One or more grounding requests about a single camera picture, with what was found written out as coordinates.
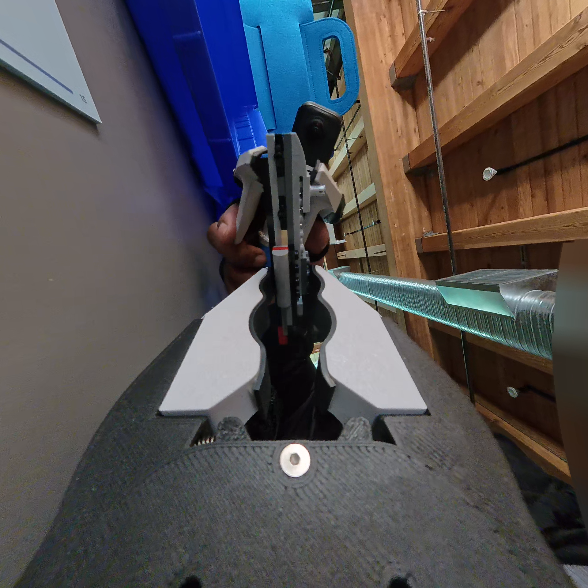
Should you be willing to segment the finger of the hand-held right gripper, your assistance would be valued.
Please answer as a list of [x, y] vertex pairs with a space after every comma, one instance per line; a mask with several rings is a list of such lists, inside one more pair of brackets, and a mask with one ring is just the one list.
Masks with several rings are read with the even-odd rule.
[[238, 245], [245, 237], [249, 226], [254, 220], [263, 186], [258, 174], [254, 171], [254, 160], [267, 153], [266, 146], [258, 146], [239, 155], [233, 177], [242, 183], [242, 194], [236, 219], [236, 236], [234, 244]]
[[[322, 218], [334, 217], [335, 220], [327, 220], [328, 223], [336, 222], [345, 207], [345, 200], [327, 166], [317, 161], [317, 166], [311, 168], [307, 165], [307, 225], [313, 225], [318, 216]], [[310, 185], [325, 184], [326, 195], [311, 198]]]

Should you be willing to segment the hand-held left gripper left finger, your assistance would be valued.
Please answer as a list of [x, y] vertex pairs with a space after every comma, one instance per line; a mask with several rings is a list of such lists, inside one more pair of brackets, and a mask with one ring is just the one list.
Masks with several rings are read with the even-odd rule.
[[266, 310], [267, 268], [204, 315], [187, 354], [159, 406], [163, 416], [205, 416], [214, 429], [226, 417], [246, 423], [258, 410], [268, 415], [270, 383], [266, 351], [253, 317]]

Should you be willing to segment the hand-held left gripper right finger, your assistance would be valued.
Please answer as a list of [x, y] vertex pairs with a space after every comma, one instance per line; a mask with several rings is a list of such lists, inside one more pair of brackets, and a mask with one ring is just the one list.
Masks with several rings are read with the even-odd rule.
[[319, 364], [332, 389], [328, 411], [342, 424], [363, 417], [419, 416], [428, 408], [400, 356], [382, 317], [317, 267], [319, 301], [331, 328], [322, 343]]

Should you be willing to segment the grey brick model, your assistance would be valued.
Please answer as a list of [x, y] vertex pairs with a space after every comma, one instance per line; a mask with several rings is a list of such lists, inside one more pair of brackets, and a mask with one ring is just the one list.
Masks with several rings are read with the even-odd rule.
[[288, 342], [289, 331], [305, 312], [311, 260], [305, 247], [305, 223], [310, 229], [311, 177], [296, 133], [267, 136], [272, 225], [270, 260], [275, 302], [280, 318], [278, 341]]

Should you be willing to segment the blue plastic bin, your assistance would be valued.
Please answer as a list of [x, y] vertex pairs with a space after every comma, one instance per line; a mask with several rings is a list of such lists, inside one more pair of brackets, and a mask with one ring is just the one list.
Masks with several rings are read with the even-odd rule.
[[239, 1], [126, 1], [220, 216], [239, 155], [266, 144]]

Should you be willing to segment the grey desk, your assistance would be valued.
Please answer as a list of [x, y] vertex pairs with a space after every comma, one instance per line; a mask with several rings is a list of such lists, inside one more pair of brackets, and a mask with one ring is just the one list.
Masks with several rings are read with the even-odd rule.
[[99, 116], [1, 71], [1, 587], [114, 402], [225, 295], [212, 204], [123, 1], [57, 1]]

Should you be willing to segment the person's right hand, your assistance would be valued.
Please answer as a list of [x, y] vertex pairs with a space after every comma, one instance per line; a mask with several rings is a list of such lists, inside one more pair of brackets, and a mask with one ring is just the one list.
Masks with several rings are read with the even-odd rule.
[[[266, 265], [266, 254], [258, 246], [257, 237], [249, 236], [235, 243], [236, 220], [239, 201], [234, 200], [217, 222], [210, 225], [207, 238], [211, 246], [222, 256], [219, 268], [227, 293], [232, 293]], [[305, 247], [314, 265], [322, 266], [329, 249], [330, 237], [324, 221], [317, 217]]]

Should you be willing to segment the blue felt bag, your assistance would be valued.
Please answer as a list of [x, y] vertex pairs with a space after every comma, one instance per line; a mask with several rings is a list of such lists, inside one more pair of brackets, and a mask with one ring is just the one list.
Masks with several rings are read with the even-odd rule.
[[[356, 44], [347, 23], [313, 19], [311, 1], [240, 1], [259, 110], [269, 133], [290, 132], [298, 108], [312, 101], [340, 115], [359, 94]], [[323, 43], [339, 41], [345, 92], [331, 98]]]

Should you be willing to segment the metal ceiling pipe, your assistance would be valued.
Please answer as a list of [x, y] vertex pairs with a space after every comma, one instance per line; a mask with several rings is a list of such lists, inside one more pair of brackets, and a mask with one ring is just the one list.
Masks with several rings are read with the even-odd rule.
[[437, 115], [436, 115], [436, 108], [435, 108], [435, 94], [434, 94], [432, 72], [431, 72], [431, 68], [430, 68], [430, 57], [429, 57], [429, 50], [428, 50], [428, 36], [426, 34], [425, 23], [424, 23], [424, 16], [426, 14], [426, 10], [423, 8], [421, 1], [416, 1], [416, 9], [417, 9], [417, 18], [418, 18], [418, 26], [419, 26], [419, 32], [420, 32], [422, 54], [423, 54], [424, 74], [425, 74], [427, 89], [428, 89], [428, 99], [429, 99], [430, 117], [431, 117], [431, 122], [432, 122], [433, 141], [435, 144], [437, 172], [438, 172], [438, 176], [439, 176], [440, 193], [442, 196], [442, 205], [443, 205], [443, 213], [444, 213], [444, 217], [445, 217], [447, 242], [448, 242], [448, 248], [449, 248], [449, 253], [450, 253], [450, 264], [451, 264], [451, 269], [452, 269], [452, 275], [455, 276], [458, 273], [458, 271], [457, 271], [458, 266], [456, 263], [456, 257], [455, 257], [455, 252], [454, 252], [452, 226], [451, 226], [451, 221], [450, 221], [450, 208], [449, 208], [449, 203], [447, 200], [445, 168], [444, 168], [444, 164], [443, 164], [442, 146], [440, 144], [439, 128], [438, 128], [438, 124], [437, 124]]

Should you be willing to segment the hanging ceiling spot lamp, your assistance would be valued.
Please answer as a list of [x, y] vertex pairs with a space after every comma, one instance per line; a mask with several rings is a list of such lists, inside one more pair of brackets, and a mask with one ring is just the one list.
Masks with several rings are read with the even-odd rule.
[[555, 396], [553, 394], [543, 392], [542, 390], [537, 389], [537, 388], [530, 386], [530, 385], [520, 386], [520, 387], [508, 386], [506, 388], [506, 392], [508, 393], [509, 396], [511, 396], [512, 398], [515, 398], [515, 399], [519, 398], [521, 396], [524, 396], [524, 395], [534, 394], [535, 396], [543, 398], [543, 399], [550, 401], [552, 403], [556, 402]]
[[572, 148], [572, 147], [578, 146], [578, 145], [580, 145], [580, 144], [582, 144], [584, 142], [587, 142], [587, 139], [588, 139], [587, 134], [586, 135], [583, 135], [583, 136], [580, 136], [580, 137], [577, 137], [575, 139], [570, 140], [569, 142], [566, 142], [566, 143], [564, 143], [562, 145], [556, 146], [555, 148], [552, 148], [552, 149], [550, 149], [548, 151], [545, 151], [543, 153], [537, 154], [537, 155], [535, 155], [535, 156], [533, 156], [531, 158], [527, 158], [527, 159], [525, 159], [523, 161], [520, 161], [520, 162], [515, 163], [513, 165], [510, 165], [510, 166], [505, 166], [505, 167], [502, 167], [502, 168], [499, 168], [499, 169], [495, 169], [495, 168], [492, 168], [492, 167], [487, 167], [487, 168], [484, 169], [483, 174], [482, 174], [483, 180], [484, 181], [489, 181], [489, 180], [493, 179], [494, 177], [496, 177], [497, 175], [503, 175], [503, 174], [506, 174], [506, 173], [513, 172], [513, 171], [515, 171], [515, 170], [517, 170], [519, 168], [522, 168], [522, 167], [525, 167], [525, 166], [529, 166], [529, 165], [531, 165], [531, 164], [533, 164], [535, 162], [539, 162], [539, 161], [541, 161], [541, 160], [543, 160], [545, 158], [551, 157], [551, 156], [553, 156], [553, 155], [555, 155], [557, 153], [560, 153], [560, 152], [565, 151], [565, 150], [567, 150], [569, 148]]

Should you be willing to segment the brick instruction booklet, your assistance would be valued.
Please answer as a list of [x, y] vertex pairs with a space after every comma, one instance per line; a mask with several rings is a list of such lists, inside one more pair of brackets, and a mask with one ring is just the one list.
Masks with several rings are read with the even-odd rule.
[[55, 1], [1, 1], [1, 66], [101, 123]]

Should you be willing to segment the silver ventilation duct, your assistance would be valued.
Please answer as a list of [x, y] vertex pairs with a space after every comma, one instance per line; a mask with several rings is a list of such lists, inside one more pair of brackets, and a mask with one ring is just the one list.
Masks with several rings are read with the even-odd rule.
[[364, 298], [553, 358], [556, 270], [475, 270], [437, 281], [330, 272]]

